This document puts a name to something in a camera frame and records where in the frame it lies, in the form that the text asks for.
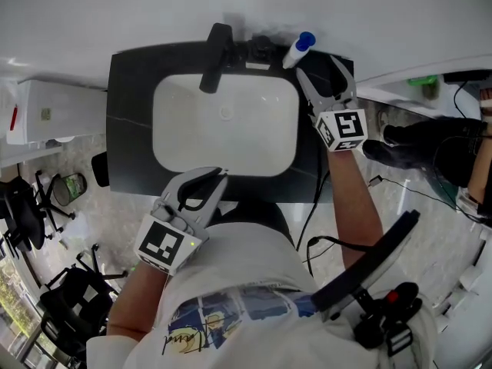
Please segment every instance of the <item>sink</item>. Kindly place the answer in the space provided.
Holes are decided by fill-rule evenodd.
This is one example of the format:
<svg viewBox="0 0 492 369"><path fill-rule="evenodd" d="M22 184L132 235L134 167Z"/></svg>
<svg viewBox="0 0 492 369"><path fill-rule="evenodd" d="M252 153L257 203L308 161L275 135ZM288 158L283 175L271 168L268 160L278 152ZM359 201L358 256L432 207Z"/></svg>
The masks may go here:
<svg viewBox="0 0 492 369"><path fill-rule="evenodd" d="M275 176L294 160L299 96L283 78L223 74L213 95L201 75L171 75L154 93L152 146L184 172L218 166L230 175Z"/></svg>

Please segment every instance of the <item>black faucet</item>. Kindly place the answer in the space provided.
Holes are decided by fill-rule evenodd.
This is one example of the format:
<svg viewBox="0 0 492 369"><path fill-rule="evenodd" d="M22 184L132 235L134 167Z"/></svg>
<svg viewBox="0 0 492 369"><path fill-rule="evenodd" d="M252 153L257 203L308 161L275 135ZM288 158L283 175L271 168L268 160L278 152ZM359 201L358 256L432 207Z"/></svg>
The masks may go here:
<svg viewBox="0 0 492 369"><path fill-rule="evenodd" d="M223 68L227 65L232 65L237 58L234 42L232 41L232 27L223 23L215 23L208 35L205 50L207 64L201 77L200 90L214 94L217 92Z"/></svg>

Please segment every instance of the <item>bottle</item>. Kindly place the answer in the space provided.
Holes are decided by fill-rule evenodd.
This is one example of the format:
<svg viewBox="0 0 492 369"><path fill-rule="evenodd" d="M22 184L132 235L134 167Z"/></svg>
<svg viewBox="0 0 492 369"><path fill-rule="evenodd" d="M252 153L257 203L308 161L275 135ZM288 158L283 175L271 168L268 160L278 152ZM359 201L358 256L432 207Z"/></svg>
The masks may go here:
<svg viewBox="0 0 492 369"><path fill-rule="evenodd" d="M308 52L309 48L314 45L316 38L310 32L302 32L299 38L291 45L289 52L284 57L283 67L292 68L299 60L301 60Z"/></svg>

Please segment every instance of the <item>marble floor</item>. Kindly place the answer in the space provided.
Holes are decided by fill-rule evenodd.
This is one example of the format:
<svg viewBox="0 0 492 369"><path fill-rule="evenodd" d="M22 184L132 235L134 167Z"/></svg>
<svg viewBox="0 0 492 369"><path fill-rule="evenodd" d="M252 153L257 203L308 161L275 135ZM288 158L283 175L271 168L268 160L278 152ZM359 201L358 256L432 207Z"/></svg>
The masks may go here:
<svg viewBox="0 0 492 369"><path fill-rule="evenodd" d="M422 119L403 110L366 101L361 101L361 105L367 109L370 138L379 136L382 112L395 125L409 125ZM29 254L33 268L43 283L48 282L64 266L73 264L76 254L87 251L94 243L100 245L98 260L105 273L129 270L138 261L132 252L133 241L142 217L151 210L155 197L117 193L109 188L100 188L91 168L91 158L104 150L104 135L81 137L67 143L60 154L28 161L22 165L22 176L30 182L34 181L34 173L38 169L42 169L47 176L56 173L66 176L81 172L88 182L87 192L67 207L68 211L75 211L77 218L74 221L57 218L57 222L65 224L65 230L61 234L55 234L40 251ZM381 175L413 190L436 196L420 172L389 168L367 160L358 151L355 153L367 181ZM412 239L398 261L434 304L442 303L456 285L460 274L473 262L480 245L481 226L440 202L404 190L388 181L370 188L370 191L385 230L404 210L417 209L421 213ZM279 205L296 241L312 204ZM303 260L306 242L319 234L337 237L332 204L318 205L300 249ZM312 248L311 257L321 253L326 247L327 244L323 243ZM340 248L333 247L314 259L312 264L316 282L320 286L328 283L343 271ZM121 287L124 281L114 283L119 283Z"/></svg>

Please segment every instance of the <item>white t-shirt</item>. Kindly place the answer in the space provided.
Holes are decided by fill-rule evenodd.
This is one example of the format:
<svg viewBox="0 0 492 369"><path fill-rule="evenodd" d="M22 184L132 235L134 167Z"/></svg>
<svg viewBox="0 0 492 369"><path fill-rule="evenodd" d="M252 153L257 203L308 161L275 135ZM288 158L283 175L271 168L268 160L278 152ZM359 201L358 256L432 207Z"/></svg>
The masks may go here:
<svg viewBox="0 0 492 369"><path fill-rule="evenodd" d="M317 286L284 235L247 223L208 230L210 241L165 288L155 329L140 343L91 339L89 369L389 367L386 354L354 341L347 318L322 321L310 300ZM414 319L413 354L428 350L431 362L432 315L423 307Z"/></svg>

